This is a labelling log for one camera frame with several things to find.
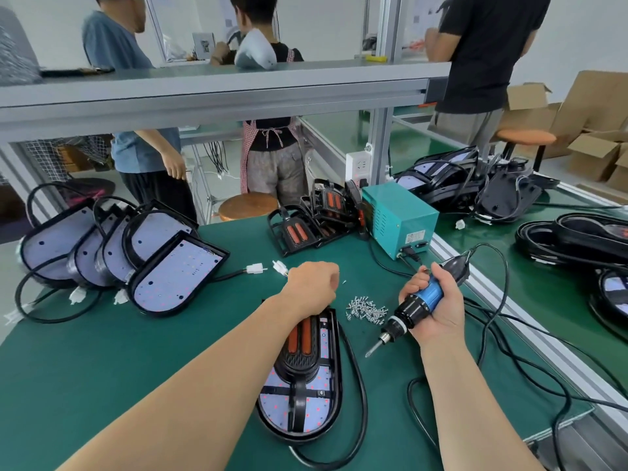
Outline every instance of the yellow object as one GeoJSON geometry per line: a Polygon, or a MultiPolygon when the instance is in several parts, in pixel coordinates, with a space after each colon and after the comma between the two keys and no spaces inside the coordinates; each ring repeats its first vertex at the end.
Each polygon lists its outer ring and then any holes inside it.
{"type": "Polygon", "coordinates": [[[371,62],[387,62],[388,56],[373,56],[372,54],[367,54],[365,59],[371,62]]]}

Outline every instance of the black hair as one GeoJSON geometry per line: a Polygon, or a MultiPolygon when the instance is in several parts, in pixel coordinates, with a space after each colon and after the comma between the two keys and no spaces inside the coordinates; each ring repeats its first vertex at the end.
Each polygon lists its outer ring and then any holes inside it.
{"type": "Polygon", "coordinates": [[[271,24],[277,0],[231,0],[231,4],[247,15],[252,23],[271,24]]]}

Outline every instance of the electric screwdriver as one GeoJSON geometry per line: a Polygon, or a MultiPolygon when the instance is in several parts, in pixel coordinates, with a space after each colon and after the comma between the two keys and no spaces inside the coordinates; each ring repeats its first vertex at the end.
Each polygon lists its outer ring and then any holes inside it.
{"type": "MultiPolygon", "coordinates": [[[[464,283],[469,277],[469,258],[471,252],[460,256],[455,256],[445,261],[441,266],[447,270],[458,285],[464,283]]],[[[405,301],[395,309],[394,315],[390,316],[386,324],[382,327],[382,333],[377,343],[366,353],[370,357],[381,345],[394,342],[408,330],[414,328],[420,321],[432,314],[443,298],[438,280],[430,275],[428,287],[422,291],[410,294],[405,301]]]]}

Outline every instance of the teal power supply box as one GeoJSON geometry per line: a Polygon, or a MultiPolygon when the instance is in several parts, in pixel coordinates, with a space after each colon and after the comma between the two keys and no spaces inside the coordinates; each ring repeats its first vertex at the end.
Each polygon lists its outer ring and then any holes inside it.
{"type": "Polygon", "coordinates": [[[371,236],[392,259],[410,246],[416,253],[429,249],[438,212],[396,182],[362,189],[364,219],[371,236]]]}

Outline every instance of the pile of screws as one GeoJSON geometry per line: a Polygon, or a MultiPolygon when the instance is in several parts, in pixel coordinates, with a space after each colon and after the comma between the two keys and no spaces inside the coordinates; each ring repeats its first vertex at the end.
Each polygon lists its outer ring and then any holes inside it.
{"type": "Polygon", "coordinates": [[[373,301],[368,300],[368,296],[357,297],[349,303],[347,307],[347,320],[357,317],[359,320],[366,319],[375,325],[383,325],[384,318],[388,315],[388,309],[378,308],[373,301]]]}

